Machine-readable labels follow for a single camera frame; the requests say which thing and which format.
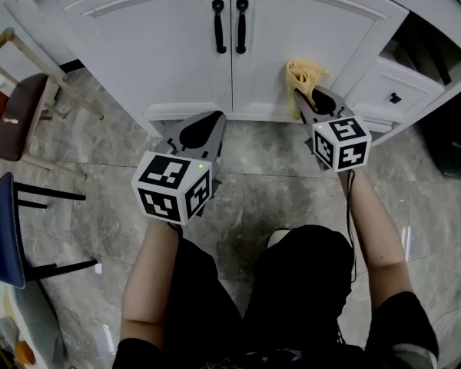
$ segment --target gray tile floor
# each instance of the gray tile floor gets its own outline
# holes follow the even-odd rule
[[[87,181],[25,163],[0,161],[0,176],[81,192],[86,202],[48,200],[48,210],[21,209],[25,251],[36,264],[67,264],[96,257],[93,269],[44,281],[61,323],[68,364],[111,367],[103,325],[119,337],[121,295],[148,220],[138,209],[130,180],[145,150],[158,140],[119,107],[86,70],[69,81],[104,112],[96,121],[58,96],[64,121],[42,122],[33,154],[88,174]],[[346,234],[345,201],[336,176],[321,173],[298,125],[229,121],[222,151],[224,183],[186,238],[214,256],[222,284],[241,313],[252,287],[251,266],[277,228],[322,224]],[[371,152],[366,171],[400,233],[416,293],[439,338],[441,363],[461,352],[461,182],[433,167],[414,129]],[[311,256],[322,253],[311,253]],[[364,345],[370,323],[365,264],[340,317],[347,343]]]

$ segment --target wooden chair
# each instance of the wooden chair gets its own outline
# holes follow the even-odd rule
[[[14,87],[0,121],[0,158],[9,161],[23,160],[48,170],[59,170],[85,178],[85,174],[77,173],[54,162],[31,155],[29,148],[31,147],[32,135],[44,110],[50,111],[61,119],[65,118],[64,114],[54,108],[58,88],[63,89],[66,95],[87,109],[97,119],[102,120],[104,116],[96,112],[63,78],[59,78],[15,34],[13,28],[7,28],[0,34],[0,49],[7,42],[11,42],[41,71],[41,74],[18,81],[0,66],[0,76]]]

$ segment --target drawer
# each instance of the drawer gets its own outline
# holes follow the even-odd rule
[[[369,131],[380,132],[384,134],[393,129],[393,123],[391,121],[375,119],[365,115],[362,118]]]
[[[375,65],[346,96],[347,105],[362,116],[403,123],[435,100],[444,87],[387,58]]]

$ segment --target black cabinet handle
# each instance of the black cabinet handle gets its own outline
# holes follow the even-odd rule
[[[222,0],[213,0],[212,8],[215,12],[214,27],[215,27],[215,44],[217,44],[217,52],[225,53],[227,48],[224,47],[224,36],[222,35],[221,12],[224,9]]]
[[[391,93],[391,99],[390,102],[393,104],[398,104],[401,101],[401,97],[398,96],[396,93]]]
[[[237,9],[239,10],[239,25],[237,25],[237,47],[236,52],[239,54],[246,51],[246,10],[247,0],[237,0]]]

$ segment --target cable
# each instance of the cable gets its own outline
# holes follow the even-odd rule
[[[355,243],[353,242],[352,238],[352,228],[350,226],[350,208],[351,208],[351,196],[352,196],[352,186],[353,180],[355,179],[355,171],[353,169],[348,170],[348,177],[347,177],[347,231],[348,231],[348,238],[350,239],[350,244],[352,245],[353,251],[353,280],[350,283],[353,283],[357,279],[357,256],[355,254]]]
[[[337,330],[338,330],[337,343],[340,343],[340,344],[347,344],[347,343],[345,342],[345,339],[343,339],[343,335],[342,335],[342,333],[341,333],[340,325],[338,324],[338,321],[337,321]]]

